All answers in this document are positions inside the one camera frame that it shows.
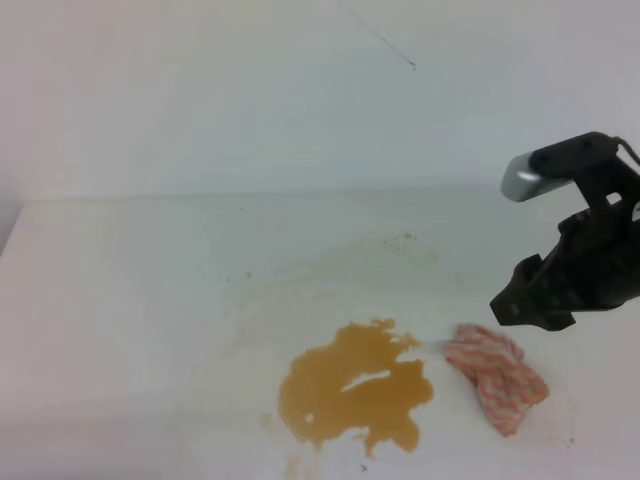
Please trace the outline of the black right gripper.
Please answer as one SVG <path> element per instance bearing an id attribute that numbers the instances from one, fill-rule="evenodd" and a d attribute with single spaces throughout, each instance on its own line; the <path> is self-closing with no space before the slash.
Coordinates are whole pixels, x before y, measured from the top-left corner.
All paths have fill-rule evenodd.
<path id="1" fill-rule="evenodd" d="M 575 312 L 608 311 L 639 296 L 639 175 L 603 164 L 577 177 L 588 208 L 558 224 L 557 245 L 516 265 L 490 302 L 502 326 L 561 331 Z"/>

